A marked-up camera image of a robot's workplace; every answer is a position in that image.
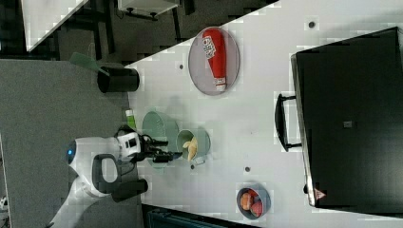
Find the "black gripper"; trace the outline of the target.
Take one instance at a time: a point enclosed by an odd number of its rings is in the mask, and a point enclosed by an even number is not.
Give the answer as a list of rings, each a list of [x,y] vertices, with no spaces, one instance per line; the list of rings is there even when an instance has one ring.
[[[164,141],[141,141],[141,151],[138,153],[138,161],[142,162],[146,158],[152,158],[157,153],[156,146],[168,146]],[[152,161],[155,163],[172,162],[182,156],[182,152],[166,152],[156,154]]]

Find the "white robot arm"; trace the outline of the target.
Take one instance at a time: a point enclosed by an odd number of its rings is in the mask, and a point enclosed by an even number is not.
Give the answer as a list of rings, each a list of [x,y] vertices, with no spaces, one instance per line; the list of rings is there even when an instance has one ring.
[[[67,164],[77,174],[67,199],[46,228],[75,228],[85,210],[107,197],[128,200],[148,190],[146,180],[124,180],[122,166],[146,159],[154,163],[176,160],[180,152],[163,151],[167,141],[137,132],[109,138],[88,137],[71,142]]]

